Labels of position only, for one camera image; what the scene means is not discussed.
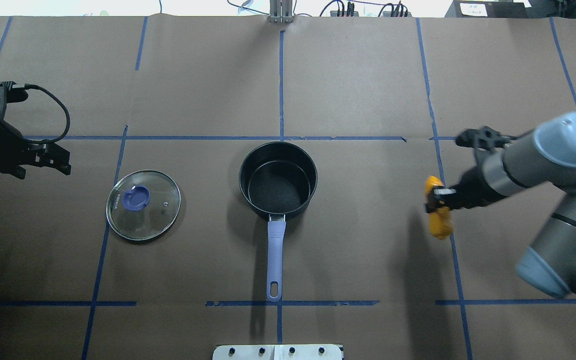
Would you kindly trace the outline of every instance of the saucepan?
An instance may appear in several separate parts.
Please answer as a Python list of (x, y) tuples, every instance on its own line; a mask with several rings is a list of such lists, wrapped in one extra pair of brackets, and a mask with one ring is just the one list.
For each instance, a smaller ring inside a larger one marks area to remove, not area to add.
[(239, 171), (239, 187), (256, 214), (268, 221), (266, 297), (282, 298), (286, 221), (302, 214), (317, 188), (317, 168), (299, 146), (265, 143), (252, 150)]

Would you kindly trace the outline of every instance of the orange object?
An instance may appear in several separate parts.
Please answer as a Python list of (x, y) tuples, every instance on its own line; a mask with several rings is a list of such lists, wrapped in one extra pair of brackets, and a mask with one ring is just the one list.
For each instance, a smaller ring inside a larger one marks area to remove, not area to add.
[[(434, 187), (443, 187), (444, 183), (435, 176), (428, 177), (425, 181), (425, 196), (428, 198), (428, 194), (433, 190)], [(437, 239), (446, 239), (450, 237), (453, 233), (453, 221), (450, 217), (450, 208), (440, 207), (435, 212), (428, 214), (430, 234), (432, 234)]]

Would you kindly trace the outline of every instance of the white bracket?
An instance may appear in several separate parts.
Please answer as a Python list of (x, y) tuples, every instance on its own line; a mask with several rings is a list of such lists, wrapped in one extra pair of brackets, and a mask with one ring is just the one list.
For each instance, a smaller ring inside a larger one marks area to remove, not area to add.
[(344, 360), (343, 349), (335, 344), (221, 345), (212, 360)]
[(270, 23), (293, 22), (293, 0), (270, 0)]

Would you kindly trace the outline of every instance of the pot handle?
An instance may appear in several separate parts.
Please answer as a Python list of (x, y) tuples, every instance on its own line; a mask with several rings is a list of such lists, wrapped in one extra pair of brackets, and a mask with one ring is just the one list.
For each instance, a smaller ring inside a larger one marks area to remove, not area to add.
[(268, 271), (265, 296), (268, 301), (277, 302), (282, 298), (282, 273), (284, 269), (284, 234), (286, 220), (268, 221)]

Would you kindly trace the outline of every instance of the handle hole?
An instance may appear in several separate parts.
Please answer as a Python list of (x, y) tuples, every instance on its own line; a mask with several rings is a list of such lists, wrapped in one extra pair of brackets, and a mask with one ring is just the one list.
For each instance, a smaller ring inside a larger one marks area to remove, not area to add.
[(279, 294), (279, 284), (277, 281), (272, 281), (270, 283), (270, 297), (275, 298)]

